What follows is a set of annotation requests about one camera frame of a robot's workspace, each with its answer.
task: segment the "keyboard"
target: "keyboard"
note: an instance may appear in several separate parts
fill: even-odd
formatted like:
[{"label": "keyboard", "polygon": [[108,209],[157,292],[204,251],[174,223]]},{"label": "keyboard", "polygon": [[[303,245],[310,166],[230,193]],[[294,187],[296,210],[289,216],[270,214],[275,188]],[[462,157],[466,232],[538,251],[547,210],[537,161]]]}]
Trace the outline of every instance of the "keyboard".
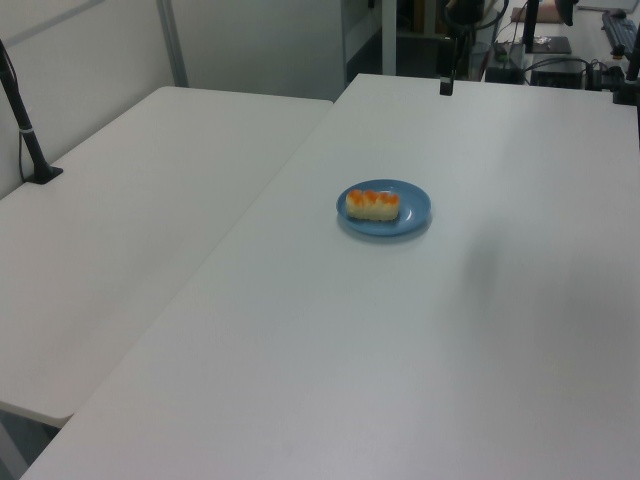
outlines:
[{"label": "keyboard", "polygon": [[631,60],[631,52],[638,34],[635,24],[628,18],[615,18],[607,12],[602,14],[602,24],[611,47],[624,45],[624,56]]}]

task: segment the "table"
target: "table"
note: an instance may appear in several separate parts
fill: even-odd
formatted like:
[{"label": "table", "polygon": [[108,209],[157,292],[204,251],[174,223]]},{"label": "table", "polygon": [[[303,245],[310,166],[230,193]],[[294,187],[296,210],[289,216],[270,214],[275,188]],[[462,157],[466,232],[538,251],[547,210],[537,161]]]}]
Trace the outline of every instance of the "table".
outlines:
[{"label": "table", "polygon": [[[438,89],[358,76],[25,480],[634,478],[635,109]],[[428,229],[337,220],[385,177]]]},{"label": "table", "polygon": [[330,102],[163,88],[0,202],[0,408],[62,426]]},{"label": "table", "polygon": [[[515,0],[509,4],[509,9],[505,13],[501,21],[501,25],[507,25],[510,22],[511,11],[513,7],[522,7],[525,0]],[[629,14],[634,22],[640,21],[640,8],[636,8],[633,13]],[[498,37],[498,41],[505,42],[513,39],[513,31],[515,24],[505,28]],[[524,26],[522,21],[518,24],[518,32],[516,41],[522,36]],[[569,39],[571,44],[572,55],[582,58],[586,61],[593,59],[602,62],[611,60],[611,44],[607,39],[607,35],[602,28],[602,12],[592,10],[580,10],[574,8],[573,26],[569,27],[564,24],[539,23],[536,25],[536,36],[564,36]]]}]

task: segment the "plate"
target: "plate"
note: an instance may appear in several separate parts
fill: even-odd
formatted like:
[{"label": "plate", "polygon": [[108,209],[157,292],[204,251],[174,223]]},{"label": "plate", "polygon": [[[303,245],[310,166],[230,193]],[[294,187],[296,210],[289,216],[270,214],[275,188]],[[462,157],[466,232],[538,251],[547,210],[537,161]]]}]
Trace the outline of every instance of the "plate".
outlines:
[{"label": "plate", "polygon": [[[347,215],[347,193],[353,189],[375,190],[376,192],[391,192],[400,195],[398,217],[392,222],[372,222],[357,220]],[[429,218],[431,199],[424,190],[401,180],[369,180],[347,188],[338,197],[336,203],[338,215],[347,226],[367,235],[389,237],[412,232],[422,227]]]}]

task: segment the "black cable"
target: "black cable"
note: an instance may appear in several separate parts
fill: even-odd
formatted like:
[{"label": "black cable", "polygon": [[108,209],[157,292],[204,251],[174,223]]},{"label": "black cable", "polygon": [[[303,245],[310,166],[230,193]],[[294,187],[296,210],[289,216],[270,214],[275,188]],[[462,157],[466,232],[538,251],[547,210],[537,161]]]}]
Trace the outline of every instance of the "black cable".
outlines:
[{"label": "black cable", "polygon": [[11,61],[11,57],[9,56],[9,52],[4,48],[4,43],[0,40],[0,52],[7,59],[7,63],[9,64],[9,68],[11,69],[11,76],[13,77],[13,81],[16,82],[16,90],[20,91],[18,88],[18,74],[16,73],[16,69],[13,68],[13,62]]},{"label": "black cable", "polygon": [[536,62],[528,68],[525,68],[524,72],[535,70],[536,68],[539,68],[539,67],[546,67],[547,65],[554,65],[556,63],[565,63],[565,62],[582,62],[587,66],[587,68],[592,67],[591,63],[581,58],[548,58],[546,60],[541,60],[539,62]]},{"label": "black cable", "polygon": [[496,16],[496,18],[494,18],[493,20],[491,20],[489,23],[485,24],[485,25],[480,25],[479,27],[475,27],[475,30],[484,30],[485,28],[489,28],[489,27],[493,27],[494,25],[497,25],[498,22],[500,22],[500,20],[502,20],[502,17],[504,17],[505,12],[507,11],[507,8],[509,8],[509,0],[505,0],[504,4],[502,5],[502,10],[500,10],[500,12],[498,12],[498,15]]},{"label": "black cable", "polygon": [[[7,63],[9,64],[9,68],[11,69],[11,76],[13,77],[13,81],[16,84],[16,90],[20,91],[18,86],[18,74],[16,73],[16,69],[13,67],[13,62],[11,61],[11,57],[9,56],[9,52],[4,47],[4,43],[0,40],[0,54],[7,59]],[[22,183],[25,182],[24,172],[22,171],[22,132],[18,131],[18,169],[20,170],[20,179]]]},{"label": "black cable", "polygon": [[511,20],[509,23],[507,23],[504,27],[502,27],[500,29],[500,31],[498,33],[496,33],[496,37],[493,39],[494,43],[498,41],[498,37],[500,36],[500,34],[502,32],[504,32],[504,30],[508,27],[510,27],[511,25],[513,25],[513,20]]},{"label": "black cable", "polygon": [[442,10],[442,16],[443,16],[444,23],[454,30],[454,32],[456,33],[456,36],[462,37],[467,32],[471,31],[472,29],[476,30],[476,31],[477,30],[484,30],[485,28],[493,27],[495,24],[497,24],[500,20],[502,20],[502,17],[504,16],[505,12],[507,11],[507,8],[509,8],[509,0],[503,0],[502,10],[498,13],[496,18],[494,18],[489,23],[487,23],[485,25],[480,25],[478,27],[476,27],[473,24],[472,25],[461,25],[459,23],[454,22],[451,19],[451,17],[449,16],[449,9],[447,8],[447,0],[440,0],[440,8]]},{"label": "black cable", "polygon": [[529,5],[529,2],[528,1],[524,2],[524,6],[518,12],[518,15],[516,15],[516,26],[513,29],[513,38],[511,39],[511,47],[509,47],[509,53],[507,54],[508,63],[511,63],[511,52],[513,51],[513,46],[516,44],[516,33],[518,33],[518,23],[520,23],[520,17],[522,17],[522,12],[527,10],[527,5]]},{"label": "black cable", "polygon": [[513,47],[513,45],[516,43],[516,34],[518,33],[518,23],[520,23],[520,17],[522,17],[522,12],[526,11],[527,5],[529,5],[529,2],[528,1],[524,2],[524,7],[522,7],[522,10],[520,10],[518,12],[518,15],[516,16],[516,26],[513,29],[513,38],[511,39],[511,47]]},{"label": "black cable", "polygon": [[24,183],[24,173],[22,172],[22,132],[18,132],[18,169],[20,170],[20,179]]}]

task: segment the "black mount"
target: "black mount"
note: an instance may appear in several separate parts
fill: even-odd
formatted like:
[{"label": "black mount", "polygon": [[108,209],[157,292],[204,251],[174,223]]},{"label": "black mount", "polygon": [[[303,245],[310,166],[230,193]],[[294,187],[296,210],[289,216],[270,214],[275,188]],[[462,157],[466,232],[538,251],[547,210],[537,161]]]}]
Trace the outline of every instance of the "black mount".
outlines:
[{"label": "black mount", "polygon": [[40,144],[36,138],[36,134],[33,131],[31,120],[27,114],[27,109],[24,107],[20,91],[18,90],[18,82],[13,74],[13,69],[9,61],[9,55],[0,40],[0,81],[9,99],[9,104],[13,110],[13,115],[18,122],[18,128],[24,143],[29,150],[31,160],[33,161],[33,175],[25,179],[26,182],[36,183],[38,185],[44,185],[49,181],[56,178],[62,173],[61,168],[52,167],[44,159]]}]

